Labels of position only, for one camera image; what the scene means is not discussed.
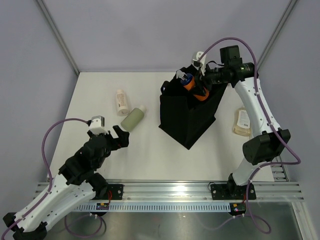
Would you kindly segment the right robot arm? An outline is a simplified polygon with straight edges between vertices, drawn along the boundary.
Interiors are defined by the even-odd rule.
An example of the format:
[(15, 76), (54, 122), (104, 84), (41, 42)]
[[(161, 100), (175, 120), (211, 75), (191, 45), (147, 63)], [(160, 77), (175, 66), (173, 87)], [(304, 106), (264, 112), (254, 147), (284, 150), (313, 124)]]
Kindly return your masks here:
[(225, 187), (228, 196), (237, 199), (244, 192), (250, 192), (258, 171), (275, 164), (273, 160), (288, 148), (291, 134), (281, 128), (267, 104), (254, 56), (251, 62), (244, 63), (238, 45), (223, 47), (220, 49), (221, 64), (213, 69), (205, 62), (206, 57), (205, 51), (198, 51), (192, 57), (191, 64), (197, 70), (196, 89), (203, 94), (204, 89), (215, 85), (231, 84), (250, 120), (252, 138), (243, 144), (243, 160), (229, 175)]

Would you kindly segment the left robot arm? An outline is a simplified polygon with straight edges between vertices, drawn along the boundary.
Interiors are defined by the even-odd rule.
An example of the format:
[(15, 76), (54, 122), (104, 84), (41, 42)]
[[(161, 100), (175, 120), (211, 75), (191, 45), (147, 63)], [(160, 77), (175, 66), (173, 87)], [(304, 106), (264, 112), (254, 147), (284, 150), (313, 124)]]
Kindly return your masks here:
[(48, 231), (81, 203), (105, 197), (112, 191), (106, 179), (97, 172), (112, 151), (129, 145), (129, 132), (113, 126), (117, 137), (109, 131), (94, 134), (60, 167), (49, 185), (26, 207), (3, 217), (15, 240), (43, 240)]

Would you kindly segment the orange tube blue cap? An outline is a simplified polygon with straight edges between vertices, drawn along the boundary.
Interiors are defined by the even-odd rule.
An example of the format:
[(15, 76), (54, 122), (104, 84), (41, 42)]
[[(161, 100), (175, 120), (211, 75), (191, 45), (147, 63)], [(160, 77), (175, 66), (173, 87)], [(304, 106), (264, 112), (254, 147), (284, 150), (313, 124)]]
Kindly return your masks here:
[(181, 70), (178, 70), (176, 72), (176, 77), (180, 81), (182, 86), (191, 94), (192, 94), (192, 89), (194, 87), (204, 88), (200, 83), (196, 83), (193, 77), (189, 79), (189, 73), (185, 73), (185, 72), (182, 72)]

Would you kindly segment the amber liquid soap bottle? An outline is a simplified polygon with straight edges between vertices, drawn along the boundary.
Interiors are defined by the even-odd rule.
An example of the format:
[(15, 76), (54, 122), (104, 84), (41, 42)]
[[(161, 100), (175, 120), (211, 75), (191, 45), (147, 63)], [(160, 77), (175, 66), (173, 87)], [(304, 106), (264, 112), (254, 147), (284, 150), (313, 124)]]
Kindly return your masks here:
[(232, 132), (243, 137), (251, 135), (251, 121), (245, 107), (240, 107), (235, 111)]

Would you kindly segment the green bottle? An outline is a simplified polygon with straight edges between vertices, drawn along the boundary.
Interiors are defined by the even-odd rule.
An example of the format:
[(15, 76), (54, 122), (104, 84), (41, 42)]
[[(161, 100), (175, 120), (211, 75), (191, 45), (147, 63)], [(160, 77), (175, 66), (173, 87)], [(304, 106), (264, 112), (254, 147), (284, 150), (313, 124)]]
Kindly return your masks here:
[(147, 108), (144, 105), (135, 107), (120, 123), (122, 128), (127, 132), (131, 132), (145, 117), (146, 111)]

